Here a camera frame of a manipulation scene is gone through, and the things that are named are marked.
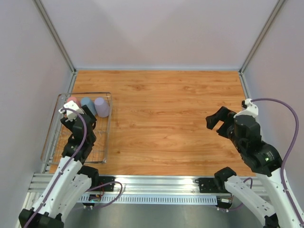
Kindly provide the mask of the aluminium frame post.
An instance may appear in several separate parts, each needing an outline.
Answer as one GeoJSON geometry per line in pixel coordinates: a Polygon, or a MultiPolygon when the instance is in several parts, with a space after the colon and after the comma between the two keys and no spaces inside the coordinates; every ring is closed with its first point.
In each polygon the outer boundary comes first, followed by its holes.
{"type": "Polygon", "coordinates": [[[286,4],[286,0],[277,0],[274,8],[272,9],[270,15],[268,16],[264,26],[262,27],[259,35],[257,36],[250,52],[248,53],[244,63],[239,69],[239,73],[242,74],[246,70],[247,66],[249,65],[250,61],[252,60],[254,54],[257,52],[259,46],[262,44],[263,40],[265,39],[267,33],[269,32],[271,26],[273,25],[276,17],[280,13],[281,9],[286,4]]]}
{"type": "Polygon", "coordinates": [[[49,30],[55,44],[57,45],[62,57],[64,58],[67,66],[69,67],[70,71],[72,73],[75,73],[76,72],[76,68],[74,66],[74,64],[72,63],[72,60],[69,56],[69,54],[67,53],[65,47],[64,47],[64,44],[62,43],[58,33],[57,33],[57,30],[54,26],[54,24],[52,23],[52,20],[43,4],[43,2],[41,0],[33,0],[33,3],[35,5],[35,7],[37,8],[39,14],[41,15],[47,29],[49,30]]]}

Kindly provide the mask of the right aluminium frame post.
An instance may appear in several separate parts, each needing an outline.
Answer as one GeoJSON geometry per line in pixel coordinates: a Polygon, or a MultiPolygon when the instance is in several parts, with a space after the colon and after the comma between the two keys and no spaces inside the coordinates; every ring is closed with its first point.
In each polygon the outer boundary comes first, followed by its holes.
{"type": "Polygon", "coordinates": [[[281,9],[286,4],[286,0],[277,0],[274,8],[272,9],[270,15],[268,16],[264,26],[262,27],[259,35],[257,36],[250,52],[248,53],[244,63],[239,69],[239,73],[242,74],[246,70],[247,66],[249,65],[250,61],[252,60],[254,54],[257,52],[259,46],[262,44],[263,40],[265,39],[267,33],[269,32],[271,26],[273,25],[276,17],[280,13],[281,9]]]}

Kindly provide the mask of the aluminium front rail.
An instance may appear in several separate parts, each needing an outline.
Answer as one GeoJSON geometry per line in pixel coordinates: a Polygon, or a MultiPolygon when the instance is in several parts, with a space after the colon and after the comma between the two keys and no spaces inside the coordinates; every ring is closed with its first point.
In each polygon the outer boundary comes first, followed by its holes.
{"type": "MultiPolygon", "coordinates": [[[[53,174],[35,173],[30,182],[28,192],[43,192],[53,174]]],[[[218,195],[228,196],[229,193],[200,193],[196,179],[200,176],[153,176],[153,175],[105,175],[111,177],[110,181],[115,180],[122,183],[124,194],[149,194],[149,195],[218,195]]],[[[268,194],[261,182],[252,177],[252,190],[261,197],[268,194]]]]}

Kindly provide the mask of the pink plastic cup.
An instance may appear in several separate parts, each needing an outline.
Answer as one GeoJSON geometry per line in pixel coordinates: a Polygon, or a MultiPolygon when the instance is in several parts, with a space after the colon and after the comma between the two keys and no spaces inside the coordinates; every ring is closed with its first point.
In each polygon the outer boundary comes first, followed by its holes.
{"type": "MultiPolygon", "coordinates": [[[[77,105],[77,99],[75,97],[69,97],[66,101],[66,103],[64,104],[63,108],[65,109],[71,109],[76,111],[78,109],[78,105],[77,105]]],[[[76,114],[72,111],[67,110],[66,111],[66,117],[68,119],[73,119],[76,116],[76,114]]]]}

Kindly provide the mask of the purple plastic cup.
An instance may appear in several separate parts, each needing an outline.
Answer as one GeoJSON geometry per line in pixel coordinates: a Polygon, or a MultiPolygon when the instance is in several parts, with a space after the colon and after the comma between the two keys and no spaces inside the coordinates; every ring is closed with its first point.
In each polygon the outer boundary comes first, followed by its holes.
{"type": "Polygon", "coordinates": [[[109,104],[102,97],[96,98],[94,105],[96,113],[99,117],[107,117],[109,115],[109,104]]]}

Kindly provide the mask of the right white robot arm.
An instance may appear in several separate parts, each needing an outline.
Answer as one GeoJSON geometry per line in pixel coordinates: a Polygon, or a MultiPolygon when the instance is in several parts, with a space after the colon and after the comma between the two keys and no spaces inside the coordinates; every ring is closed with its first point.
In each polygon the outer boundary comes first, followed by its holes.
{"type": "Polygon", "coordinates": [[[270,203],[263,200],[245,185],[229,167],[214,174],[214,187],[219,192],[228,191],[236,196],[265,228],[302,228],[304,213],[296,202],[284,176],[283,161],[277,149],[262,140],[260,124],[256,121],[257,106],[248,106],[235,113],[221,107],[207,116],[207,128],[213,129],[219,121],[218,135],[229,139],[244,163],[256,175],[266,190],[270,203]]]}

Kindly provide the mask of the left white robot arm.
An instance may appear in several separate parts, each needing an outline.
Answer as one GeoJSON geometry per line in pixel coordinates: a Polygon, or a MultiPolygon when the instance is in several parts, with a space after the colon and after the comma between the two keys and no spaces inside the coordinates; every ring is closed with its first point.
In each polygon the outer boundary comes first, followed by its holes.
{"type": "Polygon", "coordinates": [[[57,170],[31,209],[23,209],[19,222],[23,228],[62,228],[70,211],[86,190],[98,188],[98,170],[85,166],[96,142],[97,119],[84,105],[66,103],[59,110],[60,121],[71,132],[57,170]]]}

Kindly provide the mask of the blue plastic cup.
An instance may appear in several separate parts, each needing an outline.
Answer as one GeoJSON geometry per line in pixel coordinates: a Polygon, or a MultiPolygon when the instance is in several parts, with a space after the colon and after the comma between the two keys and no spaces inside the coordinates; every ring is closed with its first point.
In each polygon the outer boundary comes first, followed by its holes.
{"type": "Polygon", "coordinates": [[[90,112],[96,116],[97,115],[97,112],[96,112],[96,109],[95,109],[95,105],[93,103],[93,101],[91,100],[90,97],[83,97],[80,101],[80,104],[81,106],[84,106],[86,105],[87,108],[90,110],[90,112]]]}

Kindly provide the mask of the left aluminium frame post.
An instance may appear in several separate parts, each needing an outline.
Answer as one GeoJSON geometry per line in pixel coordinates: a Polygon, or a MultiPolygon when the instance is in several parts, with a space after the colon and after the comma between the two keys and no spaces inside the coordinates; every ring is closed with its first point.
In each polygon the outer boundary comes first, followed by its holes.
{"type": "Polygon", "coordinates": [[[49,30],[55,44],[57,45],[62,57],[64,58],[67,66],[69,67],[70,71],[72,73],[75,73],[76,72],[76,68],[74,66],[74,64],[72,63],[72,60],[69,56],[69,54],[67,53],[65,47],[64,47],[64,44],[62,43],[58,33],[57,33],[57,30],[54,26],[54,24],[52,23],[52,20],[43,4],[43,2],[41,0],[33,0],[33,3],[35,5],[35,7],[37,8],[39,14],[41,15],[47,29],[49,30]]]}

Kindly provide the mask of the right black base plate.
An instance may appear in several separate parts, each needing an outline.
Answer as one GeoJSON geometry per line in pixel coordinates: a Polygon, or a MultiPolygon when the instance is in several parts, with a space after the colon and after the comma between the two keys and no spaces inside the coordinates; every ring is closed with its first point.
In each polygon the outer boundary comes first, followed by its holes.
{"type": "Polygon", "coordinates": [[[204,177],[196,179],[200,193],[228,193],[228,191],[220,189],[214,181],[214,178],[204,177]]]}

